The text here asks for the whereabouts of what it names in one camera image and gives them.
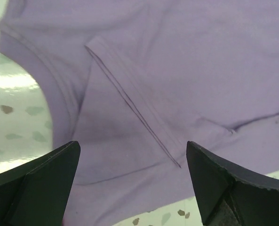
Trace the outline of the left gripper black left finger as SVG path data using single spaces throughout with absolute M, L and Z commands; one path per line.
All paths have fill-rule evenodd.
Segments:
M 71 141 L 0 173 L 0 226 L 60 226 L 79 158 Z

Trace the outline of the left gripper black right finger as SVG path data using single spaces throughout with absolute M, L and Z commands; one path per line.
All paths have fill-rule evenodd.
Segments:
M 279 179 L 239 166 L 192 141 L 186 158 L 203 225 L 279 226 Z

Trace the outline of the purple t shirt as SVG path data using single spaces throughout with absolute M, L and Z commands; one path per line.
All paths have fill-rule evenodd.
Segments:
M 10 0 L 0 53 L 80 144 L 66 226 L 192 196 L 188 141 L 279 170 L 279 0 Z

